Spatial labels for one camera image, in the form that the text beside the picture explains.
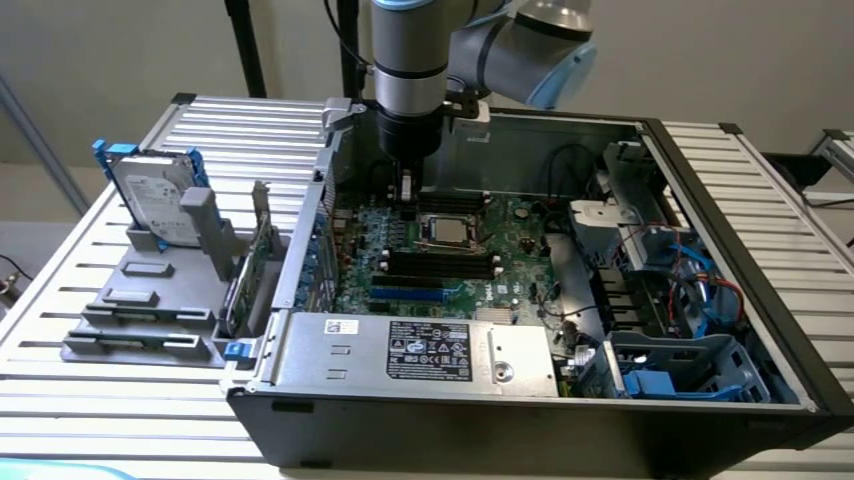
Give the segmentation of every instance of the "white wall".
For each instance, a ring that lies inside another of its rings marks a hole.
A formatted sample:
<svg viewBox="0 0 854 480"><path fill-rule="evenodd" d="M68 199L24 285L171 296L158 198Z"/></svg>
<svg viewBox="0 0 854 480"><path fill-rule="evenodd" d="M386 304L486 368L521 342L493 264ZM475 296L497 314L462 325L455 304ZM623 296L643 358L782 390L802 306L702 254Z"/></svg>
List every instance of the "white wall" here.
<svg viewBox="0 0 854 480"><path fill-rule="evenodd" d="M321 0L252 8L270 93L341 94ZM599 64L574 111L737 122L776 150L854 128L850 0L597 0L593 14ZM98 136L142 139L175 92L246 94L222 0L2 0L0 70L75 165ZM27 160L0 120L0 161Z"/></svg>

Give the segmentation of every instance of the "motherboard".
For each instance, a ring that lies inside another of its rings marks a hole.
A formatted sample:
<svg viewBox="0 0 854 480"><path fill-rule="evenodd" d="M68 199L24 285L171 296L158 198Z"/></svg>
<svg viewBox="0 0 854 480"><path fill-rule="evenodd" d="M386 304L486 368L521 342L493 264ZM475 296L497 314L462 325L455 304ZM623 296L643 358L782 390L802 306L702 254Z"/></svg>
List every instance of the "motherboard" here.
<svg viewBox="0 0 854 480"><path fill-rule="evenodd" d="M549 325L550 248L537 200L423 196L417 211L343 194L335 210L337 313Z"/></svg>

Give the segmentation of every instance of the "power supply label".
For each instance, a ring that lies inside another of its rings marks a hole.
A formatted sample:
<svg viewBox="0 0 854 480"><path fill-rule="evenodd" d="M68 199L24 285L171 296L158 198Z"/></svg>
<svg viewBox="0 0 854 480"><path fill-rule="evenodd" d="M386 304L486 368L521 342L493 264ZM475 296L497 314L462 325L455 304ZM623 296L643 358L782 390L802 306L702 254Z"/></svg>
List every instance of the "power supply label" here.
<svg viewBox="0 0 854 480"><path fill-rule="evenodd" d="M469 325L391 322L386 373L395 380L471 382Z"/></svg>

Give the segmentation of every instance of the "robotic arm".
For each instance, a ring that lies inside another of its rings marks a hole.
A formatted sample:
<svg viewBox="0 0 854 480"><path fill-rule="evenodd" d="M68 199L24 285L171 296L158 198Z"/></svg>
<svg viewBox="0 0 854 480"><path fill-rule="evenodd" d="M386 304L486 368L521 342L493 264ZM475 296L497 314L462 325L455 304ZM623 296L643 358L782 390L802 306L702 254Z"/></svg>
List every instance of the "robotic arm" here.
<svg viewBox="0 0 854 480"><path fill-rule="evenodd" d="M515 18L509 3L373 0L381 147L399 178L439 148L449 79L550 109L587 77L590 0L529 0Z"/></svg>

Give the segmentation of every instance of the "slotted metal surface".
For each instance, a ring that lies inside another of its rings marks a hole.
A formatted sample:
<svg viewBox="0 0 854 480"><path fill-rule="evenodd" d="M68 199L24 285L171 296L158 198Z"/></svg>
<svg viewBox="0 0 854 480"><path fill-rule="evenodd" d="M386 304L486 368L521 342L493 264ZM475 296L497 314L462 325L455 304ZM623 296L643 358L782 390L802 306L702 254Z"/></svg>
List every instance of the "slotted metal surface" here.
<svg viewBox="0 0 854 480"><path fill-rule="evenodd" d="M220 207L238 227L252 225L252 180L271 181L274 220L288 232L314 155L323 146L322 110L321 103L199 97L190 106L167 112L143 143L175 150L200 147ZM667 126L698 173L711 182L713 197L740 225L742 240L765 262L774 285L789 302L809 309L797 312L798 321L854 393L854 351L848 341L854 339L854 323L842 314L854 291L852 276L834 268L830 251L809 230L793 234L781 227L797 226L800 217L786 210L773 186L760 182L764 176L734 139L714 125ZM749 220L740 220L752 217L764 219L757 222L762 227L752 228ZM264 463L222 400L222 371L60 361L66 332L127 248L128 221L108 188L0 323L0 456L100 464L146 479L306 478L304 472L280 472ZM814 305L813 293L836 307ZM838 435L806 452L762 453L717 478L850 478L852 449L854 434ZM437 478L347 472L323 476Z"/></svg>

